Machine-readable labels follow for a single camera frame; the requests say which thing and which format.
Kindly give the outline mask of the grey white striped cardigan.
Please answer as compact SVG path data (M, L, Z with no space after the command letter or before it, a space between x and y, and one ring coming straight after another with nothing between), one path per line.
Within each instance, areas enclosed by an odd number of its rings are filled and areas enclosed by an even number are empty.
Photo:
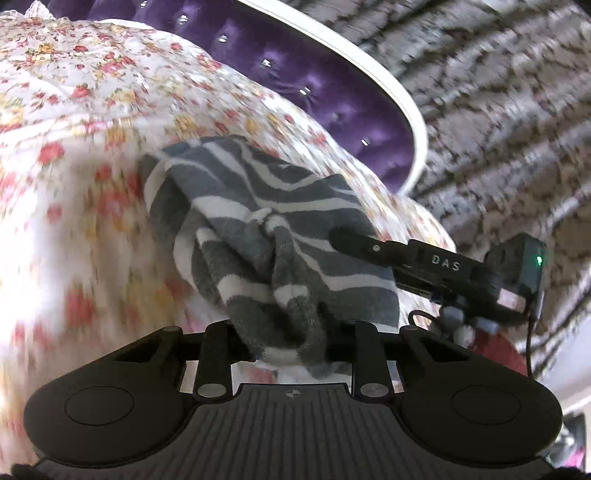
M342 176L320 177L238 136L170 145L139 172L160 248L256 359L322 378L332 374L332 321L398 326L391 271L329 242L339 228L375 233Z

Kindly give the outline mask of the floral bed quilt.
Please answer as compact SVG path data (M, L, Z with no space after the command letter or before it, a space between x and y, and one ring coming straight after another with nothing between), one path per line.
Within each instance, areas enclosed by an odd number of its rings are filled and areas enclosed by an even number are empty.
M1 17L1 468L32 463L23 412L40 386L167 325L221 317L160 256L138 175L148 152L240 135L341 174L383 239L454 242L394 196L308 113L136 22L73 21L44 7Z

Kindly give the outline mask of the purple tufted headboard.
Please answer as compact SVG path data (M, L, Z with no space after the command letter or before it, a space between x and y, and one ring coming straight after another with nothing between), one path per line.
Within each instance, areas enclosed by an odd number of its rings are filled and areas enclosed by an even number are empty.
M353 189L407 194L427 129L404 87L280 1L19 2L1 18L1 172L24 192L73 165L242 135Z

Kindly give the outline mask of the damask patterned curtain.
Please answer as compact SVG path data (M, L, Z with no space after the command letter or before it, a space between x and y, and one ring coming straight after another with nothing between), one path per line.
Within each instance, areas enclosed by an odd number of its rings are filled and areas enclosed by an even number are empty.
M549 249L539 379L590 317L590 18L573 1L298 1L373 56L428 127L414 198L472 257Z

